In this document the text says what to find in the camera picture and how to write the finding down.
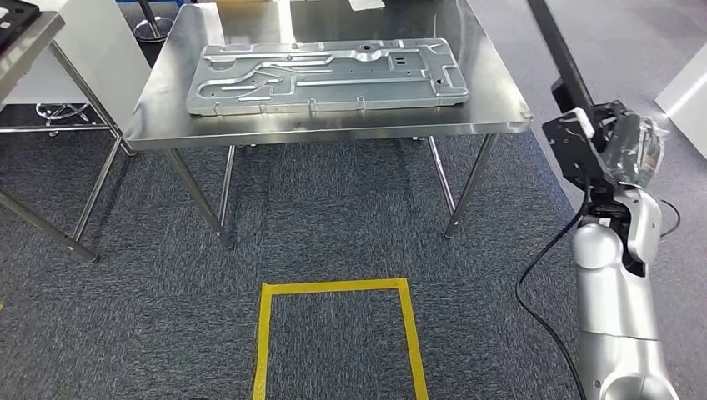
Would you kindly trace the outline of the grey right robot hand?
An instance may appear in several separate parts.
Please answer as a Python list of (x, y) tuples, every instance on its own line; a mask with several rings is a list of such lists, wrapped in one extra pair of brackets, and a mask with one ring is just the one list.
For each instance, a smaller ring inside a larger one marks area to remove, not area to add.
[(609, 174), (620, 183), (648, 187), (660, 169), (669, 132), (619, 100), (599, 106), (598, 112), (606, 143), (600, 157)]

